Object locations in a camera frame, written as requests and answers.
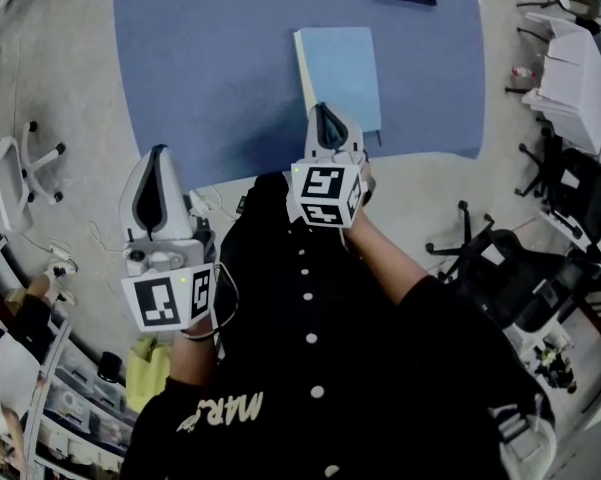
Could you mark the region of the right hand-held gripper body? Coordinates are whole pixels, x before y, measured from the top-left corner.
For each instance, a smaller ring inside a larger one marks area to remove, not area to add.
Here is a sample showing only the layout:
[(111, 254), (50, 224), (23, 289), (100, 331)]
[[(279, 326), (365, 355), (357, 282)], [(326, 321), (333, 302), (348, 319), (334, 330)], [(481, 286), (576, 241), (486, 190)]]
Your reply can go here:
[(349, 229), (375, 190), (364, 150), (309, 147), (287, 176), (289, 220), (313, 227)]

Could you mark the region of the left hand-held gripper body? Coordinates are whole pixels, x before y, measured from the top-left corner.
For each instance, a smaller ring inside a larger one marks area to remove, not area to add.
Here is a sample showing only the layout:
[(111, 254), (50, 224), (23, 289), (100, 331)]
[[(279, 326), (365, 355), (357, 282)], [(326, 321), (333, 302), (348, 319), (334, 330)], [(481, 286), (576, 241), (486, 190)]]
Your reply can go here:
[(124, 249), (127, 277), (121, 285), (142, 332), (185, 330), (212, 312), (215, 233), (204, 218), (193, 224), (191, 238), (142, 238)]

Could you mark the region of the blue notebook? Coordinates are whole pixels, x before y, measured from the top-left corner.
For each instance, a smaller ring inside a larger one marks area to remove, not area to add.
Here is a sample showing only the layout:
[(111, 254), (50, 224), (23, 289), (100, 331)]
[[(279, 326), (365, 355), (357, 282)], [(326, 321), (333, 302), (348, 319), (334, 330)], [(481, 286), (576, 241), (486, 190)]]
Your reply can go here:
[(368, 27), (309, 27), (293, 34), (305, 110), (333, 105), (363, 133), (382, 128), (372, 32)]

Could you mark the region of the white grey shoulder bag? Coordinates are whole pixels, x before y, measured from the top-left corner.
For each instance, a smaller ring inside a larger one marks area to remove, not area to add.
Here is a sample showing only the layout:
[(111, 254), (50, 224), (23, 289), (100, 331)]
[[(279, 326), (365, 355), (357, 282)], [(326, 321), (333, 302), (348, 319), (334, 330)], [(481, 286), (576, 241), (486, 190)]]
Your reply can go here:
[(540, 403), (532, 414), (523, 413), (516, 404), (489, 409), (508, 480), (544, 480), (556, 456), (554, 426), (541, 416), (540, 409)]

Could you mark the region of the person's left forearm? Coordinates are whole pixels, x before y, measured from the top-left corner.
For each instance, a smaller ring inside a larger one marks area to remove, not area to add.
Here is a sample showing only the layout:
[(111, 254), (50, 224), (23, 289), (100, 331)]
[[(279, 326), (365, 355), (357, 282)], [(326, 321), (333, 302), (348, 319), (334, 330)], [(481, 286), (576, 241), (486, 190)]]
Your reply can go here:
[(216, 366), (215, 343), (212, 337), (207, 337), (212, 331), (212, 320), (207, 315), (192, 327), (174, 335), (170, 358), (171, 379), (190, 386), (205, 386), (210, 382)]

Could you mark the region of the person's right forearm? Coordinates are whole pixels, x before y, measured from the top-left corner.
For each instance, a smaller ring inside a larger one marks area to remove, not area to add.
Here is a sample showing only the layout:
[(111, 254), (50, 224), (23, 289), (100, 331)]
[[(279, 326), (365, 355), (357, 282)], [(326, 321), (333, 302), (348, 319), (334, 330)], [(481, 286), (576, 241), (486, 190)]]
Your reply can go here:
[(404, 297), (429, 276), (417, 262), (384, 235), (360, 209), (345, 238), (373, 273), (388, 299), (399, 305)]

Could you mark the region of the yellow green bag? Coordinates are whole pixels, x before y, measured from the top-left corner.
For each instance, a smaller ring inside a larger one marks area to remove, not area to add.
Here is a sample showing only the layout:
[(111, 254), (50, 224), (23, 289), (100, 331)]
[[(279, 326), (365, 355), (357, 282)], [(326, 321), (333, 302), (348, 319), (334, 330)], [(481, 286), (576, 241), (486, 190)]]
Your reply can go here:
[(126, 362), (126, 405), (140, 413), (146, 404), (164, 391), (170, 370), (169, 345), (151, 336), (131, 347)]

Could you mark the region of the black cylindrical container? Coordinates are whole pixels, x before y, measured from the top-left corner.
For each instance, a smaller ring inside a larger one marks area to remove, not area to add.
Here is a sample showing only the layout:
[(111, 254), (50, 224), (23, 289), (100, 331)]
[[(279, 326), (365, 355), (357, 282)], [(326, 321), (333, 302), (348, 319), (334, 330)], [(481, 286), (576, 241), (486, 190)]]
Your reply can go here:
[(122, 359), (116, 354), (105, 351), (102, 353), (97, 375), (100, 379), (108, 383), (117, 383), (122, 369)]

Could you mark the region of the white office chair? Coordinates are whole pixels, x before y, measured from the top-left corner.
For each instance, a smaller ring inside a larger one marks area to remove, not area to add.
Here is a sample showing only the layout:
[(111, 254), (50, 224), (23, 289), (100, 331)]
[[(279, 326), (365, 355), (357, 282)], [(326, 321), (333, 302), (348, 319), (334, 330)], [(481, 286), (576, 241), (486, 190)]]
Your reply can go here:
[(33, 160), (29, 155), (29, 136), (38, 130), (38, 123), (24, 124), (21, 137), (5, 136), (0, 140), (0, 234), (14, 235), (33, 226), (30, 204), (44, 200), (55, 205), (64, 199), (61, 190), (45, 190), (38, 172), (58, 160), (66, 145), (58, 143), (48, 153)]

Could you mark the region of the blue tablecloth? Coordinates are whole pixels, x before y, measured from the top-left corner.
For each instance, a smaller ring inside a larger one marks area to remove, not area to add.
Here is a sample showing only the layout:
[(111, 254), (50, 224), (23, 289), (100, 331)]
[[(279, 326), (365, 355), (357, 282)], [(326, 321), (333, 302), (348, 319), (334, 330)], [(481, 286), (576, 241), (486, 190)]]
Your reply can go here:
[(478, 0), (114, 0), (123, 85), (141, 152), (165, 144), (197, 188), (287, 169), (307, 118), (293, 35), (367, 27), (382, 127), (375, 157), (478, 155), (485, 62)]

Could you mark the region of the white storage shelf rack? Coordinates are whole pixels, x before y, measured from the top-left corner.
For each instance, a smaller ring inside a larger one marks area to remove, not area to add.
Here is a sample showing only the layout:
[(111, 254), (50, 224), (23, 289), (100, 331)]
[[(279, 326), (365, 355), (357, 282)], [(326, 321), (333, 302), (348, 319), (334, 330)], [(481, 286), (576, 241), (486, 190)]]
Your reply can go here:
[[(21, 282), (0, 237), (0, 336), (7, 330), (8, 299)], [(21, 446), (27, 462), (17, 467), (15, 441), (0, 434), (0, 480), (43, 480), (47, 473), (67, 480), (117, 479), (135, 415), (126, 407), (125, 389), (97, 374), (98, 364), (76, 343), (71, 308), (63, 300), (51, 311), (51, 342), (20, 420)]]

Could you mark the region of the person's black buttoned jacket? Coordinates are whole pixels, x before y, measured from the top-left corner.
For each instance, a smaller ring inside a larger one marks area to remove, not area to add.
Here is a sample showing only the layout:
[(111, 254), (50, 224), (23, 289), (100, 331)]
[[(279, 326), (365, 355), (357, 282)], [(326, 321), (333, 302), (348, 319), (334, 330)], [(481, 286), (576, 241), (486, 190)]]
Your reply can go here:
[(555, 428), (505, 334), (430, 275), (394, 305), (344, 231), (261, 176), (225, 236), (205, 386), (168, 376), (120, 480), (508, 480), (489, 409)]

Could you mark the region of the black office chair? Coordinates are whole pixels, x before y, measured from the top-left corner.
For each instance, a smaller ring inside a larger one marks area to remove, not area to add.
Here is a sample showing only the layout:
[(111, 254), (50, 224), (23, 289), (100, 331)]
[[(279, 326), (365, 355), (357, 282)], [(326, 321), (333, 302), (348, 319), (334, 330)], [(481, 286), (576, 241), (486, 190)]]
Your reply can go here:
[(541, 202), (549, 221), (558, 225), (589, 261), (601, 265), (601, 164), (572, 147), (549, 128), (541, 130), (542, 154), (536, 155), (521, 143), (518, 146), (537, 167), (530, 184), (515, 194), (532, 194)]
[(486, 227), (472, 231), (468, 203), (461, 200), (464, 239), (456, 248), (440, 249), (429, 242), (432, 256), (453, 257), (438, 278), (471, 299), (503, 330), (515, 326), (526, 333), (540, 331), (573, 300), (586, 276), (584, 261), (524, 248), (517, 235), (496, 229), (486, 214)]

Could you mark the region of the white cloth covered table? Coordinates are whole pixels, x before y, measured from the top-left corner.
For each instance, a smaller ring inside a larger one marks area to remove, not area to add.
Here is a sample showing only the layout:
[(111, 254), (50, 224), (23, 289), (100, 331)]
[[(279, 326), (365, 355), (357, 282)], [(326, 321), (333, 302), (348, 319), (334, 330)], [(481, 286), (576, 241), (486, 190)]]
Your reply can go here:
[(525, 18), (546, 26), (553, 37), (540, 85), (522, 102), (573, 147), (601, 160), (601, 31), (592, 35), (572, 21), (539, 13)]

